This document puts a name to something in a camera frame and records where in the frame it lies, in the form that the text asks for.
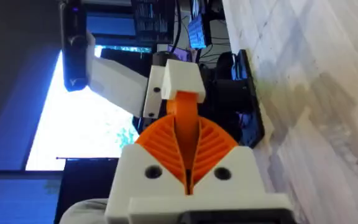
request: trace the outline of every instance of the black cable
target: black cable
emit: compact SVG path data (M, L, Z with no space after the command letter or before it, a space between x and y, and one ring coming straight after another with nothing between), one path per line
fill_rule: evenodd
M216 59L218 59L219 57L216 57L216 58L212 58L212 59L210 59L210 60L208 60L208 61L202 61L202 63L205 63L205 62L212 62L213 60L216 60Z
M200 55L201 55L201 49L198 49L197 54L196 54L195 63L198 63L200 61Z
M206 57L210 57L210 56L217 56L217 55L221 55L221 54L211 54L211 55L205 55L205 56L203 56L203 57L201 57L201 58L206 58Z
M229 38L227 37L211 37L212 39L219 39L219 40L229 40Z
M208 54L212 50L213 47L214 47L214 44L211 44L211 48L205 54L203 54L201 57L204 57L206 54Z
M180 12L179 0L175 0L175 2L177 4L178 21L181 21L181 12ZM173 46L172 46L172 49L171 49L171 53L174 53L175 49L177 48L179 38L180 38L180 32L181 32L181 24L178 24L178 32L177 32L177 36L175 37L175 42L173 43Z
M230 46L230 43L214 43L214 45Z

